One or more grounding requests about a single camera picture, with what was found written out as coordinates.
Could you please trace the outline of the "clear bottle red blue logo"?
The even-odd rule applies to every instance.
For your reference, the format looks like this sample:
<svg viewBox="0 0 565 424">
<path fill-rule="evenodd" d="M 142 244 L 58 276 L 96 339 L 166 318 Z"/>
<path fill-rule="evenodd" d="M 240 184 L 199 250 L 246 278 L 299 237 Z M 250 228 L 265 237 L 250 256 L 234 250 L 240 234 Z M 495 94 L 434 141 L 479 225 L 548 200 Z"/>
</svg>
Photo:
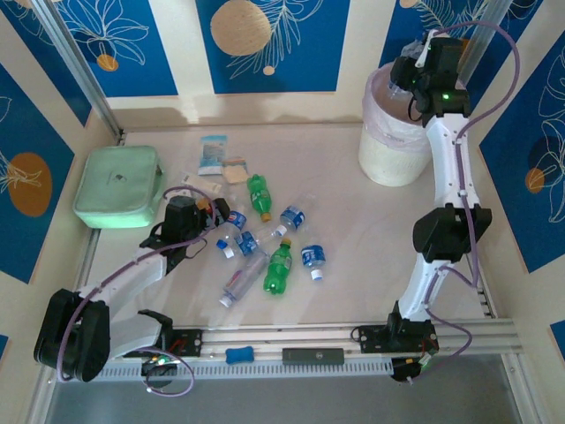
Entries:
<svg viewBox="0 0 565 424">
<path fill-rule="evenodd" d="M 220 226 L 219 239 L 228 241 L 237 237 L 245 227 L 247 217 L 235 209 L 231 210 L 227 220 Z"/>
</svg>

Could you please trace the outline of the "green plastic bottle yellow cap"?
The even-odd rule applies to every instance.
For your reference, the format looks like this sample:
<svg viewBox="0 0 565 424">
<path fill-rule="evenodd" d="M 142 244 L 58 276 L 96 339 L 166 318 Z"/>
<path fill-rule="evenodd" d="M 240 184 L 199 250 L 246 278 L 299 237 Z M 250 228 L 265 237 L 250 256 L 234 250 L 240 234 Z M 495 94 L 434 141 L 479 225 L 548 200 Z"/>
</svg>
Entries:
<svg viewBox="0 0 565 424">
<path fill-rule="evenodd" d="M 273 295 L 283 294 L 292 266 L 291 240 L 283 238 L 279 248 L 271 255 L 267 274 L 263 282 L 263 290 Z"/>
<path fill-rule="evenodd" d="M 264 176 L 253 174 L 246 182 L 252 208 L 259 214 L 263 223 L 272 220 L 272 200 Z"/>
</svg>

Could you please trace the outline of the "clear bottle red blue label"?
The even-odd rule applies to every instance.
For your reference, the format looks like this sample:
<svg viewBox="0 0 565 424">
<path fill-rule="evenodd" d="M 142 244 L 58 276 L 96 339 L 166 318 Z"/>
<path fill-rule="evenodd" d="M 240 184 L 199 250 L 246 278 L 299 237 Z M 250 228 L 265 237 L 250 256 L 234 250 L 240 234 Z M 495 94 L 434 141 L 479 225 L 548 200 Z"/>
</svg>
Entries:
<svg viewBox="0 0 565 424">
<path fill-rule="evenodd" d="M 241 300 L 266 269 L 269 255 L 257 252 L 246 259 L 223 287 L 220 303 L 227 308 Z"/>
</svg>

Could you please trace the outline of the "pink plastic bin liner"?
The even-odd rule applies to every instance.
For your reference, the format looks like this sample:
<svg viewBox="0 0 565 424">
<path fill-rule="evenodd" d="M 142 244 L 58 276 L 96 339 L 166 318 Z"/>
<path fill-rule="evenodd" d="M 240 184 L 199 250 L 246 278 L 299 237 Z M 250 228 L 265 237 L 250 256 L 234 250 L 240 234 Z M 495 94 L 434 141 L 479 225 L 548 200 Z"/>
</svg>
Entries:
<svg viewBox="0 0 565 424">
<path fill-rule="evenodd" d="M 408 116 L 411 93 L 407 98 L 389 96 L 389 74 L 393 62 L 375 70 L 365 84 L 362 100 L 364 128 L 372 138 L 388 148 L 406 153 L 431 154 L 426 129 Z"/>
</svg>

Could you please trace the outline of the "white textured waste bin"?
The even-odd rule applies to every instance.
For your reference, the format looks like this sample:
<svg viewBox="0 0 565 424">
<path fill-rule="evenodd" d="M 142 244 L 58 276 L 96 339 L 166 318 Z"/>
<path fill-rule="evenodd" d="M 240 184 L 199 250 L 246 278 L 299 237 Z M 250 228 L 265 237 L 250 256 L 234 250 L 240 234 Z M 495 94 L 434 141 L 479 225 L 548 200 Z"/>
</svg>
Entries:
<svg viewBox="0 0 565 424">
<path fill-rule="evenodd" d="M 406 153 L 386 147 L 362 127 L 358 162 L 372 181 L 382 186 L 406 186 L 414 182 L 432 161 L 431 154 Z"/>
</svg>

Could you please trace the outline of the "small white printed packet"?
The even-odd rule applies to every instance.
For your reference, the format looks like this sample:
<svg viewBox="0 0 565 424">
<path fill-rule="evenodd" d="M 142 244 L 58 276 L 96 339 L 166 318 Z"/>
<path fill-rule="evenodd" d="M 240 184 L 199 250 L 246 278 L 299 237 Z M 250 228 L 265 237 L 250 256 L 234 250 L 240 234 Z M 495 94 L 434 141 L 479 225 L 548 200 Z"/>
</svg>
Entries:
<svg viewBox="0 0 565 424">
<path fill-rule="evenodd" d="M 222 194 L 222 185 L 210 179 L 191 172 L 185 172 L 181 178 L 181 184 L 184 186 L 192 186 L 208 195 Z"/>
</svg>

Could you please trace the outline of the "beige snack packet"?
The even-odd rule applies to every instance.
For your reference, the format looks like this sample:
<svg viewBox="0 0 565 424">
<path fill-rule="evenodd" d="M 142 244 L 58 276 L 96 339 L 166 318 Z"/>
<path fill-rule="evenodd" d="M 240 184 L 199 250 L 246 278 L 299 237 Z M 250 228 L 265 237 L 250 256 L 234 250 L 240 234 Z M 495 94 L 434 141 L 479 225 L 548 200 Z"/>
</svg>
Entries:
<svg viewBox="0 0 565 424">
<path fill-rule="evenodd" d="M 249 178 L 246 160 L 234 156 L 222 161 L 222 176 L 231 185 L 242 184 Z"/>
</svg>

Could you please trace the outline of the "blue wet wipes packet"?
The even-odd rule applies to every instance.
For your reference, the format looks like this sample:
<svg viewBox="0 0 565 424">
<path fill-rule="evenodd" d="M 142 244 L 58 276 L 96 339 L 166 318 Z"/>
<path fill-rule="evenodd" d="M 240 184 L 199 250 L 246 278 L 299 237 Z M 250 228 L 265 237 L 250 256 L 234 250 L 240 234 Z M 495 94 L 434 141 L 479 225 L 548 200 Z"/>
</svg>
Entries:
<svg viewBox="0 0 565 424">
<path fill-rule="evenodd" d="M 199 176 L 213 176 L 222 173 L 222 163 L 226 157 L 228 137 L 208 135 L 200 139 Z"/>
</svg>

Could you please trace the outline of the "light green zip pouch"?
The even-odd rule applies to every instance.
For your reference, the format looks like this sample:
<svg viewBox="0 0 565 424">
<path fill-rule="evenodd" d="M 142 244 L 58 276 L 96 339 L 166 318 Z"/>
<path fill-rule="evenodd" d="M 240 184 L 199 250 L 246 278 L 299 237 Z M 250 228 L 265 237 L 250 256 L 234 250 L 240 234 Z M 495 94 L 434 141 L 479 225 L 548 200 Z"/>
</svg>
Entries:
<svg viewBox="0 0 565 424">
<path fill-rule="evenodd" d="M 92 229 L 146 227 L 155 220 L 165 182 L 155 148 L 98 148 L 87 158 L 73 212 Z"/>
</svg>

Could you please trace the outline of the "blue bone-shaped object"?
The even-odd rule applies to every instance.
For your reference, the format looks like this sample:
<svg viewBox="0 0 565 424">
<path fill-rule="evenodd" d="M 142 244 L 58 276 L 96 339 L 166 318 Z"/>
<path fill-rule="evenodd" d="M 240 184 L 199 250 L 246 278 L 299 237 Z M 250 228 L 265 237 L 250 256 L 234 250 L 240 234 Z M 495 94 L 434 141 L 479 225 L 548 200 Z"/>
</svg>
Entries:
<svg viewBox="0 0 565 424">
<path fill-rule="evenodd" d="M 238 363 L 254 362 L 254 350 L 251 346 L 242 348 L 229 348 L 225 351 L 226 363 L 234 365 Z"/>
</svg>

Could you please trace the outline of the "dark grey bar device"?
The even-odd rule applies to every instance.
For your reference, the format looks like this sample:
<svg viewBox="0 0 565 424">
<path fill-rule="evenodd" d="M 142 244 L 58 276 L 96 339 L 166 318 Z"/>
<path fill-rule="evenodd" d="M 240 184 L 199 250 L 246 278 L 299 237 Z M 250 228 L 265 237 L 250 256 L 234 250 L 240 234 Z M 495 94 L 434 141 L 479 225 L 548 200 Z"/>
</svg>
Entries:
<svg viewBox="0 0 565 424">
<path fill-rule="evenodd" d="M 345 362 L 342 348 L 284 348 L 284 365 L 343 365 Z"/>
</svg>

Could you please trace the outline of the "grey metal panel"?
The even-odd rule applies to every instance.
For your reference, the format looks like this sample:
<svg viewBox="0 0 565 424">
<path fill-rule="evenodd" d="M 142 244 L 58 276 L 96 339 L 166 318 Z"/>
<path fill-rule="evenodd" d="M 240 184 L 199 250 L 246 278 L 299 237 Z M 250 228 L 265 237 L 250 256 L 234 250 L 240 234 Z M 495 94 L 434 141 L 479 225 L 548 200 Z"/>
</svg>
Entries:
<svg viewBox="0 0 565 424">
<path fill-rule="evenodd" d="M 522 424 L 503 384 L 440 377 L 200 381 L 178 398 L 132 382 L 56 389 L 45 424 Z"/>
</svg>

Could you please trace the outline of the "aluminium frame post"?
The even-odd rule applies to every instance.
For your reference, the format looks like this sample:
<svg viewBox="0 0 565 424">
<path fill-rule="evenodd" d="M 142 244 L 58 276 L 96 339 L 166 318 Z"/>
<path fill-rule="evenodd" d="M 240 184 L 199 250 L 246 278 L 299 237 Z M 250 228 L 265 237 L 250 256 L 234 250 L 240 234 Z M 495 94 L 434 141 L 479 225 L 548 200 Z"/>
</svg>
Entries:
<svg viewBox="0 0 565 424">
<path fill-rule="evenodd" d="M 471 12 L 472 18 L 499 25 L 512 0 L 477 0 Z M 459 64 L 459 79 L 467 86 L 478 63 L 486 52 L 495 30 L 486 26 L 475 26 Z"/>
<path fill-rule="evenodd" d="M 124 130 L 118 123 L 100 84 L 56 6 L 51 0 L 30 0 L 30 3 L 72 77 L 76 80 L 98 117 L 112 134 L 116 145 L 122 145 Z"/>
</svg>

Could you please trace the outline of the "aluminium side rail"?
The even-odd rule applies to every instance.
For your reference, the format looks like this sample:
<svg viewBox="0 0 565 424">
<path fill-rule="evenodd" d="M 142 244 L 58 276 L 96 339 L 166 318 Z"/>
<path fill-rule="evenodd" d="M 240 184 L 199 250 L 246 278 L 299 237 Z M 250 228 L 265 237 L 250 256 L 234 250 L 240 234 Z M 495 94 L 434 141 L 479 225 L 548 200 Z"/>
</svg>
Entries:
<svg viewBox="0 0 565 424">
<path fill-rule="evenodd" d="M 483 310 L 483 314 L 485 318 L 495 319 L 498 317 L 498 313 L 493 303 L 491 291 L 486 282 L 486 278 L 484 276 L 484 272 L 481 265 L 478 265 L 477 275 L 478 275 L 477 294 L 478 294 L 479 303 Z"/>
<path fill-rule="evenodd" d="M 87 285 L 100 235 L 100 229 L 92 229 L 90 231 L 83 262 L 79 268 L 78 279 L 76 283 L 77 289 L 80 289 Z"/>
</svg>

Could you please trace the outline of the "aluminium mounting rail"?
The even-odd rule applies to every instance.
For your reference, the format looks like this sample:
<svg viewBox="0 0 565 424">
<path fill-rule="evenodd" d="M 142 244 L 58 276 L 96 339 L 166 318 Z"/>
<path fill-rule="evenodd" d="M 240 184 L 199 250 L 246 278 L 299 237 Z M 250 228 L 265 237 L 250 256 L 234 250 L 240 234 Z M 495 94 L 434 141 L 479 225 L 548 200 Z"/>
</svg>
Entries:
<svg viewBox="0 0 565 424">
<path fill-rule="evenodd" d="M 175 328 L 177 330 L 197 330 Z M 280 359 L 284 348 L 342 348 L 344 356 L 379 355 L 390 358 L 517 353 L 523 347 L 509 319 L 470 320 L 449 325 L 427 322 L 418 329 L 403 328 L 391 336 L 383 325 L 299 325 L 296 327 L 251 326 L 198 329 L 202 332 L 200 355 L 183 358 L 222 360 L 229 348 L 251 346 L 259 359 Z"/>
</svg>

